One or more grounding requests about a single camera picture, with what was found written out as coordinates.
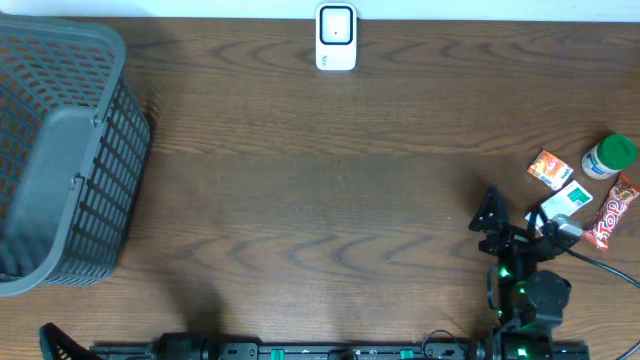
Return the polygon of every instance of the white wall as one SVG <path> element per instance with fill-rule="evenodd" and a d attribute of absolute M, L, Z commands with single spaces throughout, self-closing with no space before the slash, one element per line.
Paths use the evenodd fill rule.
<path fill-rule="evenodd" d="M 0 0 L 0 12 L 51 16 L 314 17 L 318 0 Z M 640 0 L 351 0 L 362 19 L 639 22 Z"/>

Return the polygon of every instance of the small white card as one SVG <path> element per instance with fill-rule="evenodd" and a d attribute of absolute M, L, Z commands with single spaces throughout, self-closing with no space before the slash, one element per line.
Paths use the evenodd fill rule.
<path fill-rule="evenodd" d="M 593 200 L 593 196 L 578 184 L 577 181 L 573 180 L 569 185 L 543 202 L 540 208 L 544 211 L 545 215 L 547 215 L 547 218 L 552 219 L 559 214 L 571 216 L 578 211 L 578 209 L 591 202 L 591 200 Z M 531 213 L 528 213 L 524 218 L 529 221 L 530 217 Z M 541 228 L 542 225 L 544 225 L 544 223 L 540 215 L 538 215 L 536 228 Z"/>

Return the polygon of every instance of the white device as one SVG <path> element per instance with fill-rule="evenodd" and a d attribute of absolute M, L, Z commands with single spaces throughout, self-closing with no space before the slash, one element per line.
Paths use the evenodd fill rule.
<path fill-rule="evenodd" d="M 325 3 L 316 12 L 316 66 L 320 70 L 351 70 L 358 50 L 356 8 Z"/>

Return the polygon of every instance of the green lid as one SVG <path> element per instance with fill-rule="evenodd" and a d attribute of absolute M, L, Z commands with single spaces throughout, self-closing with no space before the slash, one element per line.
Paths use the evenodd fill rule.
<path fill-rule="evenodd" d="M 604 139 L 596 150 L 598 159 L 611 170 L 622 170 L 636 161 L 638 150 L 631 139 L 622 135 L 611 135 Z"/>

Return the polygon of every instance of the wooden table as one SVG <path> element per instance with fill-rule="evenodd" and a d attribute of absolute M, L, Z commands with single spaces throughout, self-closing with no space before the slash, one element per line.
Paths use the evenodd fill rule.
<path fill-rule="evenodd" d="M 364 21 L 357 69 L 324 73 L 313 21 L 97 21 L 157 121 L 131 233 L 108 281 L 0 299 L 2 359 L 38 358 L 49 321 L 85 346 L 482 336 L 495 259 L 467 225 L 488 184 L 524 225 L 552 193 L 526 173 L 547 149 L 595 196 L 588 221 L 613 179 L 586 178 L 581 155 L 611 132 L 640 144 L 638 25 Z M 575 249 L 637 277 L 639 221 L 606 254 Z M 593 359 L 637 341 L 630 285 L 568 255 L 542 267 L 573 284 L 556 339 Z"/>

